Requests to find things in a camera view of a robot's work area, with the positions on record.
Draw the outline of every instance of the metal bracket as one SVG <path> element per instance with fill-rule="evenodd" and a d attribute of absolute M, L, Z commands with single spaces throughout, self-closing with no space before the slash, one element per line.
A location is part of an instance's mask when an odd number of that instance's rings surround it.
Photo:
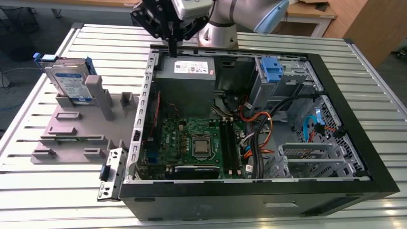
<path fill-rule="evenodd" d="M 119 193 L 125 178 L 129 152 L 125 148 L 113 149 L 109 153 L 107 163 L 101 171 L 101 188 L 98 202 L 121 201 Z"/>

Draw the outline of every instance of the connector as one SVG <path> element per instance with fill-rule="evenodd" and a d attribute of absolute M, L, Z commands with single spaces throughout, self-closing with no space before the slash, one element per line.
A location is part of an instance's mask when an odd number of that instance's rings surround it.
<path fill-rule="evenodd" d="M 339 126 L 338 129 L 335 130 L 333 136 L 335 138 L 342 138 L 346 135 L 346 128 L 343 126 Z"/>

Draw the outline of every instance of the gray floor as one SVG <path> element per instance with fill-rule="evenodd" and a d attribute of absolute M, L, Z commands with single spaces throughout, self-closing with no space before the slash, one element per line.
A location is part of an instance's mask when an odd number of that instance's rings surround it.
<path fill-rule="evenodd" d="M 131 18 L 127 13 L 97 12 L 81 10 L 63 10 L 61 19 L 57 19 L 50 9 L 37 9 L 37 19 L 41 24 L 41 31 L 31 35 L 37 45 L 38 52 L 55 53 L 66 34 L 74 22 L 107 25 L 131 26 Z M 14 62 L 0 52 L 0 68 L 7 71 L 14 68 L 37 67 L 34 61 Z M 407 104 L 407 62 L 401 61 L 394 55 L 390 55 L 386 62 L 380 68 L 380 73 L 400 96 L 402 102 Z M 9 110 L 11 107 L 25 102 L 30 91 L 41 77 L 38 70 L 18 70 L 6 74 L 14 82 L 10 90 L 0 88 L 0 129 L 6 130 L 19 111 L 19 107 Z"/>

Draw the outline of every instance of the motherboard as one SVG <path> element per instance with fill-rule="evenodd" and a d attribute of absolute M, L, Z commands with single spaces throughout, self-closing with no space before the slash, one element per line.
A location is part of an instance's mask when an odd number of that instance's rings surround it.
<path fill-rule="evenodd" d="M 159 149 L 146 149 L 142 172 L 149 179 L 171 179 L 175 173 L 186 174 L 189 179 L 201 178 L 201 175 L 218 179 L 241 178 L 243 130 L 242 121 L 165 119 Z"/>

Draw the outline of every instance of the blue drive latch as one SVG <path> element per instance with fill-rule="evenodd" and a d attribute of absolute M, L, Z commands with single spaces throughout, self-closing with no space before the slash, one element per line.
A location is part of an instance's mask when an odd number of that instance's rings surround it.
<path fill-rule="evenodd" d="M 266 73 L 266 79 L 270 83 L 277 83 L 283 77 L 283 66 L 277 57 L 262 57 L 262 66 Z"/>

